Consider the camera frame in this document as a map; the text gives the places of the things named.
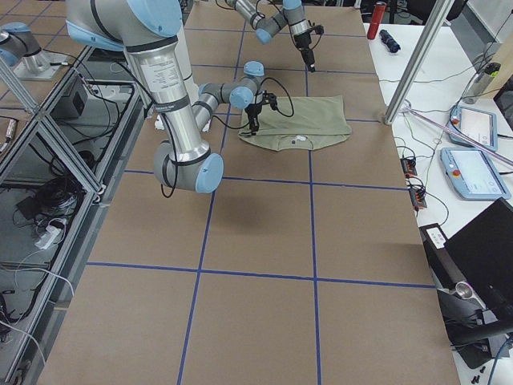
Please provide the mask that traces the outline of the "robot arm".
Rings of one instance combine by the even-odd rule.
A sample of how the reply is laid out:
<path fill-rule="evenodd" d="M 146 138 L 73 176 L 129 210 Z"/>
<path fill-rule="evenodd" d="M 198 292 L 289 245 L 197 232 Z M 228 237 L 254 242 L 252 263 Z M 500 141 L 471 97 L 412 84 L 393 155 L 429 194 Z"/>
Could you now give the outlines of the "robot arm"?
<path fill-rule="evenodd" d="M 288 27 L 293 45 L 301 53 L 306 69 L 316 71 L 313 50 L 317 45 L 311 46 L 311 34 L 321 37 L 325 30 L 321 24 L 306 19 L 301 1 L 283 1 L 281 8 L 277 8 L 277 12 L 269 17 L 257 9 L 257 2 L 233 0 L 225 1 L 225 4 L 251 25 L 262 44 L 270 43 L 276 34 Z"/>
<path fill-rule="evenodd" d="M 154 173 L 173 189 L 212 193 L 223 177 L 224 161 L 200 134 L 217 107 L 244 110 L 263 99 L 262 63 L 244 65 L 233 83 L 206 83 L 192 102 L 175 49 L 183 26 L 177 1 L 68 1 L 67 30 L 82 44 L 121 51 L 131 73 L 160 115 L 168 140 L 154 157 Z"/>

